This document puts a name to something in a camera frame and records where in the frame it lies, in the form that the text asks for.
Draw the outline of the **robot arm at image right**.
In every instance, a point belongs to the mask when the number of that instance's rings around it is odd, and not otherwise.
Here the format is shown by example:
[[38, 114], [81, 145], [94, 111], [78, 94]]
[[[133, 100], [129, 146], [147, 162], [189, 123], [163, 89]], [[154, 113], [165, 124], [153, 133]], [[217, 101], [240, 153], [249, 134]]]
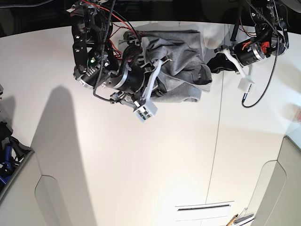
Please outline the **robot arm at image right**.
[[[254, 32], [248, 32], [242, 23], [243, 1], [238, 2], [238, 13], [230, 37], [229, 46], [222, 45], [214, 50], [216, 56], [207, 66], [212, 73], [221, 71], [238, 72], [239, 66], [249, 66], [274, 55], [274, 65], [269, 78], [275, 72], [277, 57], [289, 49], [287, 25], [278, 15], [280, 4], [277, 0], [248, 0], [249, 14], [254, 23]], [[229, 53], [234, 62], [226, 56]]]

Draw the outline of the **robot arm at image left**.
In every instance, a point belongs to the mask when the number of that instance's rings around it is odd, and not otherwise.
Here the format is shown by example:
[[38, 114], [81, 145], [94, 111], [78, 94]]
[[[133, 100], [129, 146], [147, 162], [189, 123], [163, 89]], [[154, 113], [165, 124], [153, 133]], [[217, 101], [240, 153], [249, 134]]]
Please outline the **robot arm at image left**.
[[158, 64], [146, 55], [146, 32], [137, 31], [101, 0], [78, 0], [71, 17], [73, 77], [98, 99], [132, 108], [143, 105], [147, 94], [161, 97], [167, 90], [155, 78]]

